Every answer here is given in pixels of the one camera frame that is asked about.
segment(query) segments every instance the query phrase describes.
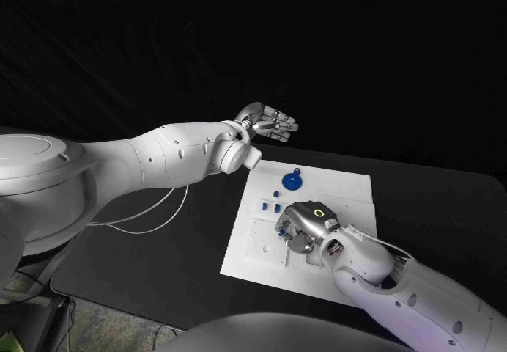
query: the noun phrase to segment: black table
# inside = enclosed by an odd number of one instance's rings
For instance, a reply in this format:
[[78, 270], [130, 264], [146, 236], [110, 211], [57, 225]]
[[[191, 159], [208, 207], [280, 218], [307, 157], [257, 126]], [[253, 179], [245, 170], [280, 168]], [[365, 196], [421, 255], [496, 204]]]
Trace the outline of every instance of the black table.
[[[507, 315], [507, 196], [499, 181], [469, 172], [255, 144], [264, 159], [371, 176], [379, 238], [467, 286]], [[191, 329], [245, 312], [287, 312], [332, 320], [394, 339], [358, 308], [221, 275], [237, 219], [247, 168], [189, 186], [179, 216], [166, 227], [129, 235], [88, 227], [52, 287], [130, 314]], [[168, 190], [116, 199], [96, 221], [140, 213]], [[185, 188], [133, 221], [130, 231], [158, 227], [172, 216]]]

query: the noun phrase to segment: white board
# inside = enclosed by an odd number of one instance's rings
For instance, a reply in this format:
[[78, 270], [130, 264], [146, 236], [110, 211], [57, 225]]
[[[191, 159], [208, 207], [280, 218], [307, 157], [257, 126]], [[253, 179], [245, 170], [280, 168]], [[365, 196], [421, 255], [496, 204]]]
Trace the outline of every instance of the white board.
[[[283, 177], [296, 168], [302, 170], [303, 186], [289, 191]], [[343, 226], [353, 224], [376, 237], [371, 176], [261, 160], [248, 176], [221, 273], [356, 307], [335, 287], [319, 250], [310, 255], [294, 253], [276, 231], [286, 207], [307, 200], [328, 205]], [[281, 205], [280, 213], [276, 213], [276, 204]]]

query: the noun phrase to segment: blue knob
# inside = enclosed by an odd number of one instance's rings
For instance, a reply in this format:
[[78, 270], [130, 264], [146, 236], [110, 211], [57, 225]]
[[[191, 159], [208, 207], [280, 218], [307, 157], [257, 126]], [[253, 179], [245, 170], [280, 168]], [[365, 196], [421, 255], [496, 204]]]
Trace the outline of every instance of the blue knob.
[[302, 170], [294, 169], [294, 172], [292, 174], [287, 174], [283, 178], [283, 185], [290, 191], [296, 191], [302, 188], [303, 179], [300, 177], [300, 174]]

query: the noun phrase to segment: black curtain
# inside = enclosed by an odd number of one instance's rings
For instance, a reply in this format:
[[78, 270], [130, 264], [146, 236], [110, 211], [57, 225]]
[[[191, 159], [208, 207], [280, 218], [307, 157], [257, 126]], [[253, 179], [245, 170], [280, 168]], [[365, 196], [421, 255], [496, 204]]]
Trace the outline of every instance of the black curtain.
[[99, 142], [261, 101], [289, 147], [507, 184], [506, 11], [467, 6], [3, 2], [0, 125]]

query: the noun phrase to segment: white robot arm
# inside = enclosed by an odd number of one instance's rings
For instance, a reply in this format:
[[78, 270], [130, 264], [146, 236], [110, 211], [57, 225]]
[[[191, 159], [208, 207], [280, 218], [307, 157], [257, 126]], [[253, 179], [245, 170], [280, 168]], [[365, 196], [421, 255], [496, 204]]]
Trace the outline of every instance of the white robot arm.
[[283, 142], [296, 120], [263, 103], [234, 121], [163, 125], [133, 139], [74, 143], [0, 136], [0, 289], [22, 255], [61, 246], [123, 194], [179, 188], [244, 164], [255, 168], [258, 133]]
[[[507, 319], [446, 275], [384, 245], [322, 202], [286, 208], [276, 226], [290, 249], [319, 247], [340, 293], [417, 351], [507, 351]], [[381, 288], [391, 276], [397, 286]]]

